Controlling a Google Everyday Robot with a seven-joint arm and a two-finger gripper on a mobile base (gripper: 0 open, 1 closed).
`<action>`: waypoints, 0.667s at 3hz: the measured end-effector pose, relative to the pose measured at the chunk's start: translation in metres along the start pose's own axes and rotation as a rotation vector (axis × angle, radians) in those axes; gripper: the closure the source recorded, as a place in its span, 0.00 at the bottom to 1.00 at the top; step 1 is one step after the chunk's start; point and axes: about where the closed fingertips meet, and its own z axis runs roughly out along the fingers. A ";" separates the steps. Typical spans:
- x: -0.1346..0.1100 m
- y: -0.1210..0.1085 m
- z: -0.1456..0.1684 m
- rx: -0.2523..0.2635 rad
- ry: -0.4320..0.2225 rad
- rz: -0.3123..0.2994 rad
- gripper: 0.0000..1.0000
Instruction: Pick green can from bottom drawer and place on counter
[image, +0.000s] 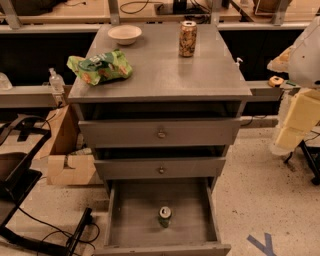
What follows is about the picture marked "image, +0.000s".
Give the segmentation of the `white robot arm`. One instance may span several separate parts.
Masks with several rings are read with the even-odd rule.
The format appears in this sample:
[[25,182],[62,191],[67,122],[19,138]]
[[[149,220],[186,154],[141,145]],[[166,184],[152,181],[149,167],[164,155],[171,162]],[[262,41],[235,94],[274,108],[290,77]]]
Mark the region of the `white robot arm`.
[[270,150],[275,155],[294,151],[320,121],[320,17],[316,16],[295,42],[267,65],[286,72],[300,90],[285,96],[278,112]]

